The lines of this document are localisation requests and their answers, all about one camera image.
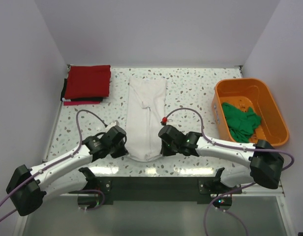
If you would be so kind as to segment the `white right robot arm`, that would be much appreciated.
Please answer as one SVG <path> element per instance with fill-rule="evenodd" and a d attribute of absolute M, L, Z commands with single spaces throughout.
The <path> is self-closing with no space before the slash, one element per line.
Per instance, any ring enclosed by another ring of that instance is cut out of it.
<path fill-rule="evenodd" d="M 257 143 L 234 143 L 211 137 L 203 137 L 198 132 L 183 134 L 171 125 L 165 125 L 158 133 L 161 139 L 161 154 L 173 156 L 214 157 L 236 164 L 232 170 L 217 172 L 213 187 L 218 193 L 246 183 L 256 183 L 267 189 L 277 189 L 283 170 L 284 159 L 265 140 Z"/>

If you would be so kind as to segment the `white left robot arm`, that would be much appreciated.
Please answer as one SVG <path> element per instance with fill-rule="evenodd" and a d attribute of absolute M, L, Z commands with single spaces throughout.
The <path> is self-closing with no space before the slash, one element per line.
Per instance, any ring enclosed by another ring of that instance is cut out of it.
<path fill-rule="evenodd" d="M 112 126 L 100 137 L 89 136 L 77 147 L 50 162 L 28 168 L 19 166 L 6 192 L 20 216 L 36 211 L 44 201 L 74 191 L 90 193 L 99 189 L 99 180 L 88 164 L 106 156 L 119 158 L 128 154 L 126 132 Z"/>

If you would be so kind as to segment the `white t shirt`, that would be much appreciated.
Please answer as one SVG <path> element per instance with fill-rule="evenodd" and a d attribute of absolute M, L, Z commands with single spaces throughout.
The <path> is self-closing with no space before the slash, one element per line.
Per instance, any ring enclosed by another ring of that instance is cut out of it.
<path fill-rule="evenodd" d="M 165 117 L 165 79 L 130 78 L 126 117 L 126 149 L 129 157 L 150 162 L 161 154 L 158 132 Z"/>

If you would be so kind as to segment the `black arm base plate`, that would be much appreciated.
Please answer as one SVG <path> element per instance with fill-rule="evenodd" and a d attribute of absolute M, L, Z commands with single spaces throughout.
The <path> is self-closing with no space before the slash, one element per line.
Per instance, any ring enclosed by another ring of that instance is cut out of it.
<path fill-rule="evenodd" d="M 93 208 L 104 202 L 196 202 L 208 204 L 211 195 L 233 190 L 220 182 L 219 177 L 97 177 L 76 191 L 81 207 Z"/>

